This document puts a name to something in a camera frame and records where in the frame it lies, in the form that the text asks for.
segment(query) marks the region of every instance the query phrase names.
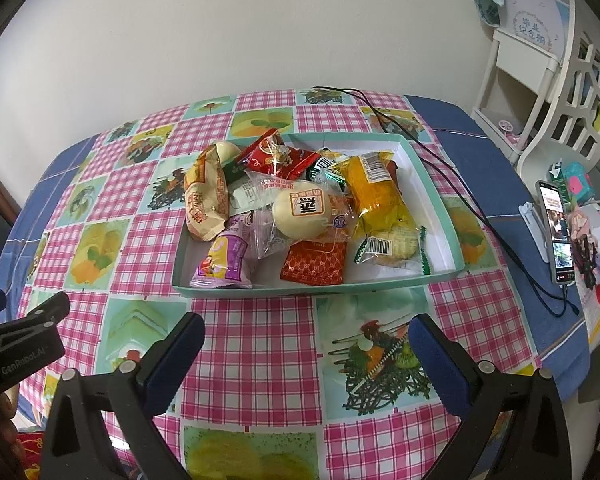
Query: phone stand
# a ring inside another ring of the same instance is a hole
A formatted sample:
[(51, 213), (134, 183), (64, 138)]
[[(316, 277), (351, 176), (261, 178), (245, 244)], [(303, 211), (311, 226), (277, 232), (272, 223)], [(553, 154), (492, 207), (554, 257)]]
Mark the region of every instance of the phone stand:
[(533, 202), (527, 202), (518, 207), (522, 219), (525, 221), (526, 227), (531, 233), (531, 237), (536, 242), (538, 252), (544, 263), (549, 263), (549, 257), (546, 253), (546, 232), (544, 230), (544, 222), (538, 216), (538, 211)]

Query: phone screen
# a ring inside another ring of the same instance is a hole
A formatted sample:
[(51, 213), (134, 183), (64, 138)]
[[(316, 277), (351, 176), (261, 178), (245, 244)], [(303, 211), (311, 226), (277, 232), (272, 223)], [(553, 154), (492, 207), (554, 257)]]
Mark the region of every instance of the phone screen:
[(573, 257), (569, 242), (569, 228), (562, 209), (560, 193), (557, 189), (540, 183), (542, 201), (546, 211), (549, 235), (554, 248), (555, 275), (558, 282), (570, 282), (574, 278)]

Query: human hand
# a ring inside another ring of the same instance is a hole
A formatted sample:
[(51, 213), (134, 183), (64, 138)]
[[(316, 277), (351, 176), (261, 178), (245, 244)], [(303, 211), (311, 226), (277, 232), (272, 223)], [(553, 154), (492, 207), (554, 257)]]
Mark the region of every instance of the human hand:
[(11, 452), (21, 462), (26, 458), (24, 446), (18, 440), (18, 430), (11, 419), (18, 410), (18, 402), (12, 402), (7, 393), (0, 394), (0, 413), (4, 420), (0, 423), (0, 433), (5, 442), (10, 446)]

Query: teal box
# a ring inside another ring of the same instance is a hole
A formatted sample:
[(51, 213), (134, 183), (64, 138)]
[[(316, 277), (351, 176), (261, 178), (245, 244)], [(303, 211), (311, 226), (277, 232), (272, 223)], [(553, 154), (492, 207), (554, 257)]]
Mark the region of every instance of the teal box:
[[(298, 294), (359, 293), (404, 286), (426, 285), (445, 282), (464, 269), (464, 259), (458, 236), (451, 218), (434, 186), (429, 173), (410, 143), (400, 135), (320, 133), (282, 135), (285, 144), (304, 150), (327, 147), (347, 155), (368, 152), (392, 152), (398, 165), (398, 187), (402, 198), (418, 225), (427, 228), (425, 250), (431, 266), (431, 274), (407, 269), (394, 269), (376, 265), (355, 264), (353, 257), (358, 243), (347, 245), (347, 256), (342, 285), (310, 286), (286, 282), (280, 279), (280, 270), (286, 259), (286, 251), (257, 260), (251, 281), (253, 288), (192, 288), (189, 280), (196, 267), (207, 254), (211, 242), (195, 241), (189, 235), (186, 224), (176, 251), (171, 285), (185, 298), (270, 298)], [(255, 138), (232, 139), (239, 146), (248, 146)]]

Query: black cable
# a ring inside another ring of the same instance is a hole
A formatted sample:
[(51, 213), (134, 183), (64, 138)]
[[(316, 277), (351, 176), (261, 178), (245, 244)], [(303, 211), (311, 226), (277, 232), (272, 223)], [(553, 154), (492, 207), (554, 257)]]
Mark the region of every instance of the black cable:
[[(480, 211), (480, 213), (482, 215), (479, 215), (475, 211), (475, 209), (471, 206), (471, 204), (468, 203), (468, 201), (464, 198), (464, 196), (462, 196), (462, 194), (460, 193), (460, 191), (451, 182), (451, 180), (448, 178), (448, 176), (446, 176), (446, 174), (444, 173), (444, 171), (442, 171), (439, 167), (437, 167), (432, 162), (430, 162), (430, 161), (428, 161), (428, 160), (426, 160), (426, 159), (418, 156), (420, 158), (420, 160), (424, 164), (427, 164), (428, 166), (432, 167), (435, 171), (437, 171), (446, 180), (446, 182), (449, 184), (449, 186), (451, 186), (451, 188), (454, 190), (454, 192), (456, 193), (456, 195), (458, 195), (458, 197), (460, 198), (460, 200), (462, 200), (462, 202), (467, 206), (467, 208), (469, 209), (469, 211), (471, 211), (478, 220), (480, 220), (483, 224), (485, 224), (490, 229), (490, 231), (493, 233), (493, 235), (496, 237), (496, 239), (500, 242), (500, 244), (504, 248), (505, 252), (509, 255), (509, 257), (516, 264), (516, 266), (519, 267), (520, 270), (523, 272), (523, 274), (525, 275), (525, 277), (529, 281), (529, 284), (531, 285), (531, 288), (532, 288), (534, 294), (536, 295), (536, 298), (538, 298), (538, 300), (540, 301), (540, 303), (542, 304), (542, 306), (544, 306), (544, 308), (549, 312), (549, 314), (551, 314), (554, 317), (562, 317), (564, 315), (565, 311), (566, 311), (567, 304), (568, 304), (571, 307), (571, 309), (573, 310), (573, 313), (576, 314), (576, 316), (580, 315), (580, 309), (576, 306), (576, 304), (572, 303), (571, 301), (569, 301), (567, 299), (567, 297), (566, 297), (566, 287), (565, 286), (562, 289), (562, 296), (561, 297), (560, 296), (556, 296), (554, 294), (551, 294), (550, 292), (546, 291), (542, 287), (542, 285), (540, 285), (536, 281), (536, 279), (528, 272), (528, 270), (526, 270), (526, 267), (524, 266), (524, 264), (520, 260), (518, 254), (507, 243), (507, 241), (504, 238), (502, 238), (502, 236), (499, 234), (499, 232), (496, 231), (496, 229), (493, 227), (493, 225), (489, 221), (487, 215), (484, 213), (484, 211), (480, 207), (480, 204), (476, 200), (474, 194), (471, 192), (471, 190), (465, 184), (464, 180), (460, 177), (460, 175), (458, 174), (458, 172), (451, 165), (449, 165), (446, 162), (446, 160), (444, 160), (443, 158), (441, 158), (440, 156), (438, 156), (436, 153), (432, 152), (427, 146), (425, 146), (416, 137), (414, 137), (410, 132), (408, 132), (398, 121), (394, 120), (394, 118), (392, 118), (391, 116), (388, 116), (388, 115), (382, 113), (380, 110), (378, 110), (377, 108), (375, 108), (371, 104), (371, 102), (369, 102), (369, 99), (366, 97), (366, 95), (364, 94), (364, 92), (362, 92), (362, 91), (360, 91), (358, 89), (355, 89), (355, 88), (334, 88), (334, 87), (329, 87), (329, 86), (314, 86), (314, 88), (316, 88), (316, 89), (327, 89), (327, 90), (334, 90), (334, 91), (343, 92), (343, 93), (345, 93), (347, 95), (353, 96), (353, 97), (355, 97), (357, 99), (360, 99), (360, 100), (364, 101), (366, 103), (366, 105), (376, 115), (376, 118), (378, 119), (378, 123), (380, 124), (380, 127), (382, 128), (382, 130), (385, 133), (387, 133), (387, 131), (386, 131), (386, 128), (384, 126), (384, 123), (383, 123), (381, 117), (384, 117), (388, 121), (391, 121), (393, 124), (395, 124), (398, 128), (400, 128), (400, 130), (405, 135), (407, 135), (410, 139), (414, 140), (414, 142), (416, 142), (421, 148), (423, 148), (424, 150), (426, 150), (426, 152), (430, 153), (434, 158), (436, 158), (444, 166), (446, 166), (456, 176), (456, 178), (462, 183), (462, 186), (466, 189), (466, 192), (468, 193), (469, 197), (471, 197), (471, 199), (474, 201), (475, 206), (478, 208), (478, 210)], [(551, 307), (549, 307), (549, 305), (546, 303), (546, 301), (540, 296), (540, 292), (544, 293), (549, 298), (553, 298), (554, 300), (563, 300), (564, 307), (563, 307), (561, 313), (557, 314), (556, 312), (554, 312), (551, 309)]]

